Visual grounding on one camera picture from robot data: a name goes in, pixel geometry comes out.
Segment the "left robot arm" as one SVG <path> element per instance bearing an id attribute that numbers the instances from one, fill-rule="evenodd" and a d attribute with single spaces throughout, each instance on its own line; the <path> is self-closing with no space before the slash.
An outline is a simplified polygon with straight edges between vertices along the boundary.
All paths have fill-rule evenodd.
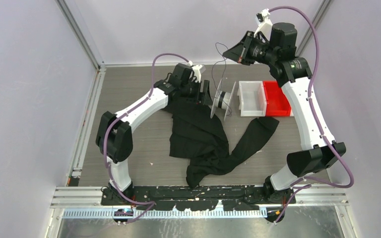
<path id="1" fill-rule="evenodd" d="M 133 183 L 128 158 L 133 150 L 132 134 L 145 120 L 161 109 L 211 103 L 209 81 L 201 80 L 205 66 L 179 63 L 165 79 L 154 82 L 150 90 L 129 107 L 101 116 L 96 145 L 106 158 L 109 170 L 108 188 L 120 205 L 132 202 Z"/>

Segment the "white perforated cable spool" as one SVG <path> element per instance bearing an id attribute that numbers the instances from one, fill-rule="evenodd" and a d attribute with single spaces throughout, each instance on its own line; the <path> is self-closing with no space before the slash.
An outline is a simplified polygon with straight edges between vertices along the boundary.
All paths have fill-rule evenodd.
<path id="1" fill-rule="evenodd" d="M 227 116 L 231 116 L 231 102 L 233 100 L 234 91 L 236 88 L 236 81 L 233 84 L 233 88 L 230 92 L 222 90 L 222 79 L 220 80 L 218 86 L 216 87 L 216 93 L 213 99 L 213 103 L 211 106 L 210 118 L 214 117 L 214 114 L 217 109 L 222 109 L 225 111 L 225 115 L 223 121 L 226 120 Z"/>

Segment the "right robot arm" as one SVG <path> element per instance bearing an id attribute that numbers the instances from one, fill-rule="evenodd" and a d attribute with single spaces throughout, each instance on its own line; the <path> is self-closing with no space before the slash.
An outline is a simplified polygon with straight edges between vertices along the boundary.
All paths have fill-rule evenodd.
<path id="1" fill-rule="evenodd" d="M 222 56 L 234 62 L 251 65 L 255 62 L 269 67 L 289 105 L 301 138 L 301 150 L 289 153 L 286 165 L 268 176 L 263 184 L 263 196 L 269 203 L 282 201 L 291 192 L 291 185 L 303 176 L 316 174 L 330 168 L 337 157 L 346 152 L 343 142 L 336 142 L 317 110 L 314 114 L 310 103 L 315 99 L 309 88 L 312 72 L 305 58 L 296 56 L 298 32 L 291 23 L 279 22 L 271 26 L 270 38 L 263 32 L 247 31 L 233 47 Z"/>

